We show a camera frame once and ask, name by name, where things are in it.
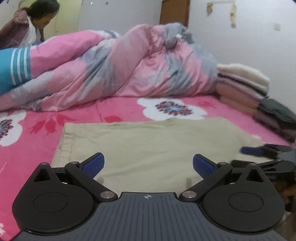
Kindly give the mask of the beige khaki trousers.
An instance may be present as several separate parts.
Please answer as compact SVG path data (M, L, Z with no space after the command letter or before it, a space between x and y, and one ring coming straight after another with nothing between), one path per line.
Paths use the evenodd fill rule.
M198 183L193 157L218 162L263 163L266 158L240 153L243 146L262 143L224 118L136 123L67 123L53 157L53 167L84 161L101 152L103 170L96 180L122 192L180 193Z

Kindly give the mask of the stack of folded clothes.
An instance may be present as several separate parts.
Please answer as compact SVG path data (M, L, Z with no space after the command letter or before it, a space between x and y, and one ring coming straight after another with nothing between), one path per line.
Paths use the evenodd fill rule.
M241 64L217 64L216 68L215 92L221 102L295 144L295 113L269 97L266 75Z

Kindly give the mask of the pink floral fleece bedsheet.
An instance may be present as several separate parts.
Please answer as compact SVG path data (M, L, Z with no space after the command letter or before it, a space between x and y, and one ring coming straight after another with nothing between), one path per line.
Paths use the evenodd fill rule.
M67 123L136 123L145 121L203 120L224 118L262 144L286 145L280 136L212 96L190 98L108 98L60 112L4 111L1 126L1 239L19 232L11 212L12 203L34 169L52 164Z

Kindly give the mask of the pink grey floral duvet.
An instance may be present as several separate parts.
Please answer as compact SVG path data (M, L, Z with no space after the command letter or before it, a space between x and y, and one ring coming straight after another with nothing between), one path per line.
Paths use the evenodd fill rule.
M216 60L181 23L131 28L1 94L1 110L62 111L106 97L210 94Z

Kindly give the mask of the blue pink striped pillow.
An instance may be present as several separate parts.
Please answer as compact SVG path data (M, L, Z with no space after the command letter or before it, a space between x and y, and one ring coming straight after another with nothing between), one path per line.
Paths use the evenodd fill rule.
M113 37L109 31L85 30L58 35L29 47L1 50L1 94L76 59Z

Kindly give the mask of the child in maroon jacket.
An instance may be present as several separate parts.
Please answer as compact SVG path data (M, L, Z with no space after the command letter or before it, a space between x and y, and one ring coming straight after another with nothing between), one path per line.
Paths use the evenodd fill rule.
M1 29L1 49L24 48L45 41L44 28L57 15L57 0L38 0L18 9Z

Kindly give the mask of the brown wooden door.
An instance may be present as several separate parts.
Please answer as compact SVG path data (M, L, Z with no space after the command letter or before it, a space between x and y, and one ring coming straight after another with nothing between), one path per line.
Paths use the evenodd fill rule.
M190 14L190 0L164 0L159 23L165 25L178 22L188 27Z

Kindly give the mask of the white wall socket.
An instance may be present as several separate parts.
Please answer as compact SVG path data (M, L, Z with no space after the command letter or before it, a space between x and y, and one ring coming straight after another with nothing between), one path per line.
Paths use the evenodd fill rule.
M281 31L281 24L274 23L274 30L275 31Z

